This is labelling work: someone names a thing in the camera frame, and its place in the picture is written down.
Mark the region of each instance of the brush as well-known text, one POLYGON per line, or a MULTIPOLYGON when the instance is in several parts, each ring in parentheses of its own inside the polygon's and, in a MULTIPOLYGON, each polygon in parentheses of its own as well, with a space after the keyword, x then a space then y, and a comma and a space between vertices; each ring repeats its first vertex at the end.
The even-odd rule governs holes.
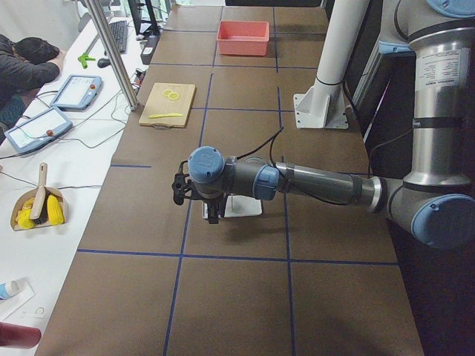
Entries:
POLYGON ((39 165, 38 189, 30 213, 30 219, 32 219, 32 221, 37 225, 44 224, 48 221, 48 194, 45 188, 47 171, 48 165, 46 163, 41 163, 39 165))

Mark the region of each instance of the white table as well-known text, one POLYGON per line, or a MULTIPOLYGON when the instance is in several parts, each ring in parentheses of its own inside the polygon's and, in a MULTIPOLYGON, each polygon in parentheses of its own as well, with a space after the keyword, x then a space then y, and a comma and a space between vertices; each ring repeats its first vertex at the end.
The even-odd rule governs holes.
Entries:
MULTIPOLYGON (((146 66, 140 60, 141 49, 139 42, 135 39, 131 19, 128 21, 128 46, 127 52, 122 54, 122 60, 128 75, 132 78, 136 68, 145 70, 146 66)), ((58 90, 70 74, 101 76, 103 88, 92 106, 84 112, 67 112, 66 115, 73 125, 77 125, 84 122, 103 105, 105 107, 82 125, 73 127, 62 137, 81 139, 90 146, 97 145, 124 128, 130 112, 122 94, 117 97, 116 102, 114 96, 119 93, 120 87, 111 66, 98 68, 96 62, 88 62, 88 68, 83 69, 77 60, 95 35, 96 29, 90 22, 69 49, 60 77, 45 85, 39 95, 45 103, 49 104, 54 93, 45 95, 41 93, 58 90), (122 122, 114 120, 111 117, 112 113, 114 113, 114 118, 122 122)), ((104 56, 104 47, 100 40, 94 45, 89 55, 96 60, 104 56)), ((45 104, 34 100, 24 114, 32 117, 46 109, 45 104)), ((48 164, 46 186, 54 188, 101 186, 121 135, 122 132, 119 132, 107 142, 92 149, 86 148, 78 141, 56 140, 33 155, 0 159, 0 165, 3 166, 2 172, 36 184, 39 164, 46 162, 48 164)), ((0 157, 15 153, 13 146, 6 139, 0 146, 0 157)), ((32 298, 6 319, 0 321, 34 326, 44 332, 100 188, 61 190, 69 210, 67 223, 64 225, 13 231, 10 227, 13 206, 23 193, 34 188, 34 185, 0 174, 0 283, 19 280, 23 285, 27 283, 34 291, 32 298)), ((14 297, 18 299, 15 307, 20 304, 21 297, 25 296, 26 293, 23 292, 14 297)), ((36 348, 29 350, 0 348, 0 355, 33 355, 35 351, 36 348)))

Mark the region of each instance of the blue and white device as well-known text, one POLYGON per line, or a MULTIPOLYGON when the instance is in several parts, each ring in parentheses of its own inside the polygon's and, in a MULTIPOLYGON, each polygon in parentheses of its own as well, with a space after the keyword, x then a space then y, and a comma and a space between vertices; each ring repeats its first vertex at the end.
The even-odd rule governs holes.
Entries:
POLYGON ((83 111, 102 88, 100 76, 70 75, 51 102, 64 111, 83 111))
POLYGON ((34 152, 61 136, 73 123, 60 109, 52 107, 28 121, 5 131, 12 146, 19 154, 34 152))

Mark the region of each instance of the keyboard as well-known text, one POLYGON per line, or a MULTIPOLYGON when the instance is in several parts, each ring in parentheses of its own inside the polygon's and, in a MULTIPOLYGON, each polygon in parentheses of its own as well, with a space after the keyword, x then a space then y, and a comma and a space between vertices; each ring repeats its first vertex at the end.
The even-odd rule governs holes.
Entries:
POLYGON ((112 22, 109 24, 109 27, 119 52, 124 53, 127 48, 127 21, 112 22))

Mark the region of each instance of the red cup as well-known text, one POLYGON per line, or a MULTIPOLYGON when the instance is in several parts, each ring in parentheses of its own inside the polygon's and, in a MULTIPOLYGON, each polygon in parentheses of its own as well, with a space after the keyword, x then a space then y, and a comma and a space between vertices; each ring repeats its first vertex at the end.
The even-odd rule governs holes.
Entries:
POLYGON ((31 349, 42 338, 40 329, 29 326, 0 323, 0 346, 31 349))

